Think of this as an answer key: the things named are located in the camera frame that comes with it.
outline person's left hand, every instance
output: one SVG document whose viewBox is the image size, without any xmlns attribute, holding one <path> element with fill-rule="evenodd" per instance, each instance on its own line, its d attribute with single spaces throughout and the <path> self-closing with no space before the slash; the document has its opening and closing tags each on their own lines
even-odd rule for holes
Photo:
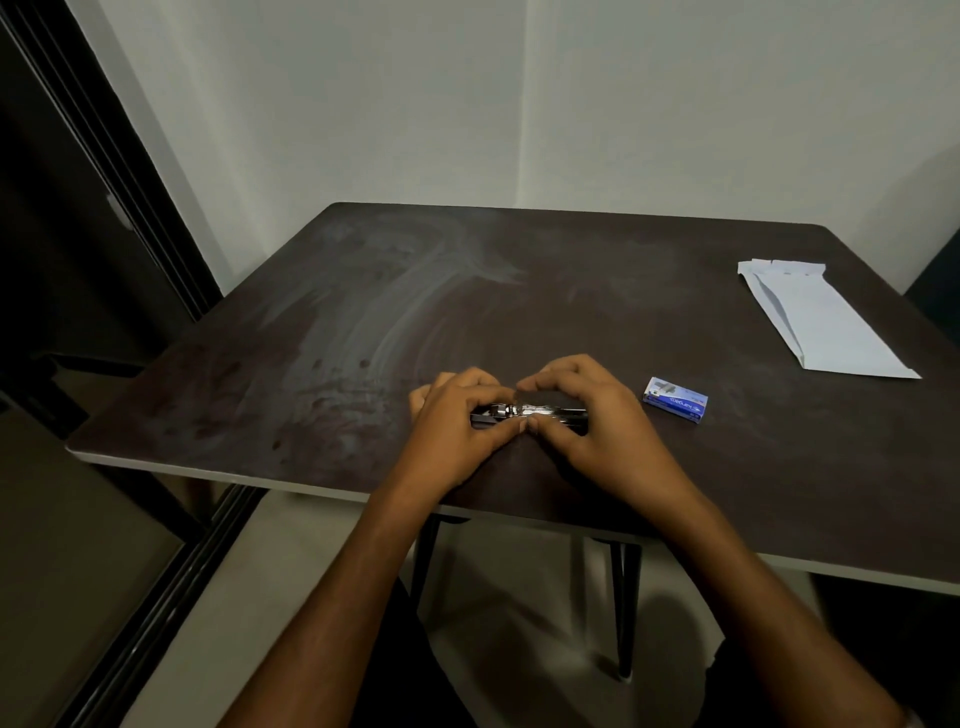
<svg viewBox="0 0 960 728">
<path fill-rule="evenodd" d="M 391 472 L 438 502 L 447 491 L 469 478 L 495 450 L 526 427 L 524 417 L 512 417 L 488 429 L 474 429 L 470 411 L 481 404 L 513 402 L 515 392 L 492 375 L 473 367 L 458 375 L 443 372 L 433 384 L 410 393 L 410 439 Z"/>
</svg>

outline hand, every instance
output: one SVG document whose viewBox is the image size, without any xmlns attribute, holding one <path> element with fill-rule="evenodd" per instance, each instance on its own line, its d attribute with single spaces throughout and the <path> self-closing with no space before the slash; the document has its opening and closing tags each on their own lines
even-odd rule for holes
<svg viewBox="0 0 960 728">
<path fill-rule="evenodd" d="M 653 519 L 676 497 L 695 490 L 654 430 L 636 396 L 586 354 L 555 359 L 521 379 L 522 392 L 560 390 L 587 405 L 589 432 L 576 434 L 545 415 L 529 418 L 570 465 L 604 490 Z"/>
<path fill-rule="evenodd" d="M 513 417 L 488 429 L 474 429 L 470 411 L 493 402 L 512 402 L 515 392 L 473 367 L 458 375 L 443 372 L 433 384 L 410 393 L 413 432 L 396 461 L 391 480 L 402 481 L 433 503 L 469 478 L 495 450 L 526 427 Z"/>
</svg>

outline paper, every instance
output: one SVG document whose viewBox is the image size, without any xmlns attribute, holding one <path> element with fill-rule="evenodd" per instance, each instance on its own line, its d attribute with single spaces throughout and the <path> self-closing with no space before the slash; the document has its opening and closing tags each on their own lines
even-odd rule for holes
<svg viewBox="0 0 960 728">
<path fill-rule="evenodd" d="M 919 379 L 824 280 L 826 269 L 754 258 L 738 263 L 736 272 L 804 369 Z"/>
</svg>

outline blue box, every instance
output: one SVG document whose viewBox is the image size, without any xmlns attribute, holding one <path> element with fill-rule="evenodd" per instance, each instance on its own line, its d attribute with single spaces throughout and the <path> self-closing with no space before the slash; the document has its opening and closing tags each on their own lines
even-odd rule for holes
<svg viewBox="0 0 960 728">
<path fill-rule="evenodd" d="M 707 411 L 707 395 L 678 387 L 666 379 L 657 379 L 655 376 L 650 379 L 650 383 L 643 392 L 643 401 L 695 423 L 699 423 L 704 412 Z"/>
</svg>

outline finger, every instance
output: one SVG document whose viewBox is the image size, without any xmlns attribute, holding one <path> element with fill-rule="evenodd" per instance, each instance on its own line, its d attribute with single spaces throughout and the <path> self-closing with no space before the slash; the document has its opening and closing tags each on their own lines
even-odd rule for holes
<svg viewBox="0 0 960 728">
<path fill-rule="evenodd" d="M 454 372 L 440 372 L 437 375 L 437 378 L 433 380 L 433 386 L 438 388 L 442 387 L 451 379 L 453 379 L 455 376 L 457 375 Z"/>
<path fill-rule="evenodd" d="M 547 415 L 531 415 L 527 426 L 552 445 L 557 452 L 569 457 L 570 450 L 579 442 L 580 435 L 564 425 L 560 420 Z"/>
<path fill-rule="evenodd" d="M 412 421 L 417 420 L 417 415 L 423 409 L 423 406 L 426 404 L 426 396 L 430 394 L 430 389 L 432 384 L 424 384 L 422 387 L 417 387 L 413 392 L 407 396 L 407 401 L 410 404 L 410 419 Z"/>
<path fill-rule="evenodd" d="M 477 430 L 475 436 L 484 444 L 487 455 L 490 455 L 509 443 L 526 428 L 527 418 L 511 417 L 493 427 Z"/>
<path fill-rule="evenodd" d="M 589 354 L 575 353 L 572 356 L 561 356 L 549 362 L 542 372 L 577 372 L 593 381 L 615 381 L 614 377 Z"/>
<path fill-rule="evenodd" d="M 489 372 L 478 367 L 470 367 L 453 378 L 453 383 L 459 387 L 472 387 L 475 384 L 499 386 L 500 382 Z"/>
<path fill-rule="evenodd" d="M 537 372 L 516 383 L 521 392 L 543 392 L 559 389 L 565 395 L 590 403 L 594 382 L 585 376 L 569 371 Z"/>
<path fill-rule="evenodd" d="M 494 387 L 484 384 L 465 387 L 464 393 L 467 395 L 467 410 L 471 410 L 481 404 L 491 404 L 496 401 L 512 402 L 516 396 L 516 392 L 510 387 Z"/>
</svg>

